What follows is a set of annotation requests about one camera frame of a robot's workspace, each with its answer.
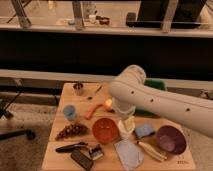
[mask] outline red plate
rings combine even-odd
[[[98,119],[92,127],[92,132],[95,138],[103,144],[112,142],[119,135],[115,122],[109,118]]]

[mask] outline monitor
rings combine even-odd
[[[207,0],[179,0],[173,18],[173,28],[195,28],[199,26],[200,13]],[[137,24],[140,27],[160,27],[169,0],[141,1]]]

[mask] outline wooden table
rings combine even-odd
[[[95,90],[103,85],[102,89],[95,95],[95,97],[88,101],[87,97],[95,92]],[[73,84],[66,83],[64,85],[59,107],[55,116],[55,120],[52,125],[52,130],[49,137],[49,142],[47,145],[45,157],[43,160],[42,170],[44,171],[68,171],[68,170],[83,170],[77,163],[75,163],[71,158],[69,153],[57,153],[55,149],[64,145],[77,143],[80,141],[88,142],[91,145],[98,144],[97,140],[92,134],[92,125],[94,122],[102,117],[108,117],[114,120],[116,123],[119,118],[115,113],[109,113],[104,110],[104,108],[99,108],[91,120],[85,120],[85,112],[92,106],[98,103],[103,103],[107,98],[108,94],[108,84],[107,83],[85,83],[84,84],[84,94],[82,96],[75,95],[73,90]],[[85,136],[75,136],[73,138],[64,139],[63,141],[55,141],[55,137],[59,131],[61,131],[66,125],[70,124],[64,115],[63,108],[66,105],[74,105],[77,112],[77,120],[88,126],[90,129],[89,134]],[[179,130],[182,130],[181,127],[171,121],[162,118],[145,118],[145,117],[135,117],[135,122],[137,124],[142,123],[151,123],[155,130],[157,130],[162,125],[173,125]],[[132,135],[131,140],[135,142],[135,137]],[[107,145],[101,145],[105,153],[104,157],[96,160],[92,170],[124,170],[119,157],[115,151],[114,143],[109,143]],[[166,170],[166,171],[191,171],[195,170],[195,164],[193,162],[191,152],[187,147],[186,151],[182,155],[170,156],[165,162],[158,162],[148,156],[144,152],[144,161],[143,163],[136,168],[136,170],[143,171],[157,171],[157,170]]]

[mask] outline dark background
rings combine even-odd
[[[0,68],[213,80],[212,38],[0,31]]]

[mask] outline tongs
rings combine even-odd
[[[77,144],[66,145],[66,146],[57,148],[56,152],[58,152],[58,153],[70,153],[76,148],[86,148],[86,149],[88,149],[88,143],[79,142]]]

